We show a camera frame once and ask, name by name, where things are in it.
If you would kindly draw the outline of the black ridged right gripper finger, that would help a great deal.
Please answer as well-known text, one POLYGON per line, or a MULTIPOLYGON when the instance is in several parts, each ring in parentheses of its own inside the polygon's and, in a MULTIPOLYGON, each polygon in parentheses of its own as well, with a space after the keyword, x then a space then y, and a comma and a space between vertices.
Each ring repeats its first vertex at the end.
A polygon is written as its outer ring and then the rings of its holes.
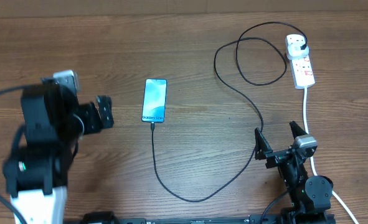
POLYGON ((308 144, 308 133, 303 130, 295 121, 290 122, 293 135, 293 146, 306 146, 308 144))
POLYGON ((272 153, 273 150, 265 139, 259 128, 255 129, 255 158, 256 160, 263 160, 267 158, 267 154, 272 153))

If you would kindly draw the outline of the blue Galaxy smartphone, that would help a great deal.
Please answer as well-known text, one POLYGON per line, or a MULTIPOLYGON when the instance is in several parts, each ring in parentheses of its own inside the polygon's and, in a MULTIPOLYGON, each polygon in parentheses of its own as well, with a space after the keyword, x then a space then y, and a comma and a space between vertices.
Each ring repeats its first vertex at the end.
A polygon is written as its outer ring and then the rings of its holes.
POLYGON ((166 110, 167 80, 147 79, 141 120, 149 123, 163 123, 166 110))

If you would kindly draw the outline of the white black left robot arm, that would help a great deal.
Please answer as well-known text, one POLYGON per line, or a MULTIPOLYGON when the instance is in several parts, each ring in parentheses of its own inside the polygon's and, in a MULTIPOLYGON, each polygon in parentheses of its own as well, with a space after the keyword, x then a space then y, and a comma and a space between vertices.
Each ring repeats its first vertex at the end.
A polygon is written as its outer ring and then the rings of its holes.
POLYGON ((50 82, 15 86, 25 123, 16 131, 2 171, 16 223, 63 223, 68 170, 83 135, 113 127, 111 98, 81 105, 75 85, 50 82))

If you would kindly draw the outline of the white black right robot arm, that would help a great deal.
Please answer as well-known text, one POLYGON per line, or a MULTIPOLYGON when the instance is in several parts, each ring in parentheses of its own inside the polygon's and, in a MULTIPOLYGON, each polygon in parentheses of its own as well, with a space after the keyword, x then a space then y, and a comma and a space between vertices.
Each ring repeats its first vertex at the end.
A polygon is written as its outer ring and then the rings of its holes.
POLYGON ((266 167, 276 167, 286 185, 292 206, 283 208, 276 217, 277 223, 335 223, 331 208, 333 182, 323 175, 308 176, 304 167, 307 159, 316 152, 316 139, 303 130, 295 121, 290 122, 293 144, 285 150, 265 154, 266 167))

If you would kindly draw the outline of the white power strip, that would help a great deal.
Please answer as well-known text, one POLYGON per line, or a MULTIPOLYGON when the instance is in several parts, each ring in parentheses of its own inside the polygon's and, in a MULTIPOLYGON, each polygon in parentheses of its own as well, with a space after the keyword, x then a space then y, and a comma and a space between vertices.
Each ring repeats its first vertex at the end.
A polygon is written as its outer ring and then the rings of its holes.
MULTIPOLYGON (((299 34, 287 35, 285 39, 286 47, 294 43, 304 46, 305 38, 299 34)), ((308 88, 315 84, 314 73, 309 55, 304 58, 289 60, 289 63, 296 89, 308 88)))

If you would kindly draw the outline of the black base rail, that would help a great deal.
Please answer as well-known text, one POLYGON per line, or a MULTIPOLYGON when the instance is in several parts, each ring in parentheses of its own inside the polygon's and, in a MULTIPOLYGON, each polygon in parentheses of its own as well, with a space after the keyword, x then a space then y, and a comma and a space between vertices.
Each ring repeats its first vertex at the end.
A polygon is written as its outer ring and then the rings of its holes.
MULTIPOLYGON (((145 218, 118 218, 113 212, 93 212, 88 213, 81 219, 66 219, 64 224, 81 224, 81 223, 116 223, 116 224, 258 224, 261 223, 262 215, 250 215, 247 217, 223 217, 223 218, 172 218, 147 220, 145 218)), ((291 223, 283 220, 280 215, 265 215, 262 223, 291 223)), ((296 221, 292 223, 336 223, 334 215, 327 215, 326 217, 296 217, 296 221)))

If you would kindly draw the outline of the white wall charger plug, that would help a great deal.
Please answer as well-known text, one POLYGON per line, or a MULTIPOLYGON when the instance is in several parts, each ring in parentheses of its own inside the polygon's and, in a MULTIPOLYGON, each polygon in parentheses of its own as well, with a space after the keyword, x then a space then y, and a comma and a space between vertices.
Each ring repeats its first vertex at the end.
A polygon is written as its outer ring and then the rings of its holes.
POLYGON ((301 44, 290 44, 286 48, 286 56, 289 60, 296 60, 300 58, 304 58, 309 55, 309 47, 306 47, 304 50, 301 49, 301 44))

